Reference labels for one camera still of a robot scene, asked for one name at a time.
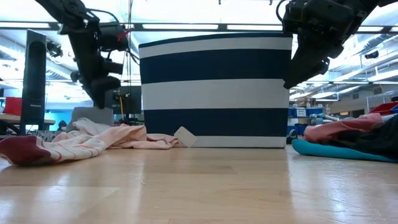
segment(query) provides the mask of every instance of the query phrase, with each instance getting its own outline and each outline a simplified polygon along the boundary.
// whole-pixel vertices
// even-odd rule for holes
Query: computer monitor
[[[124,114],[141,114],[141,86],[122,86],[119,89],[121,95],[130,94],[123,98]],[[116,101],[118,89],[109,90],[105,95],[105,107],[111,108],[113,114],[121,114],[120,101]]]

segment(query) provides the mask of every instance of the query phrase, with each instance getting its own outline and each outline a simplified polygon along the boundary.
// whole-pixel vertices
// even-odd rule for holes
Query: navy and white striped bin
[[[195,147],[285,147],[285,34],[216,34],[139,46],[148,133],[184,126]]]

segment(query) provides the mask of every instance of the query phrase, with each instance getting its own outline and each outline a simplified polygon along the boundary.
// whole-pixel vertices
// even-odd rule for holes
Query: white stripe
[[[286,137],[197,136],[192,147],[266,147],[284,148]]]
[[[281,79],[195,80],[142,85],[144,110],[288,108]]]
[[[274,49],[292,50],[291,37],[237,37],[209,40],[194,40],[150,47],[141,47],[139,57],[153,57],[158,55],[175,54],[182,52],[195,52],[201,50],[227,50],[227,49]]]

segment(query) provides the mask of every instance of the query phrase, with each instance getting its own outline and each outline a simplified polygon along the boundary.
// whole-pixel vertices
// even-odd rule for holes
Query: teal cushion
[[[360,159],[369,161],[381,161],[381,162],[398,162],[397,160],[389,159],[384,156],[377,156],[368,153],[359,152],[354,149],[335,147],[335,146],[323,146],[320,144],[310,143],[300,139],[293,140],[293,148],[299,154],[305,156],[322,156],[332,157],[340,159]]]

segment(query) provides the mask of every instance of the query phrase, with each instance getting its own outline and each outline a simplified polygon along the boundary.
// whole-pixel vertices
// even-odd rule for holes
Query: pink towel
[[[98,156],[105,149],[170,149],[178,139],[165,134],[147,134],[145,126],[107,127],[88,119],[75,125],[81,131],[61,133],[53,142],[37,136],[19,136],[0,141],[0,157],[11,164],[31,166]]]
[[[368,114],[362,118],[336,121],[319,126],[307,126],[303,139],[313,143],[323,144],[333,139],[336,134],[346,130],[368,132],[383,124],[382,116],[378,113]]]

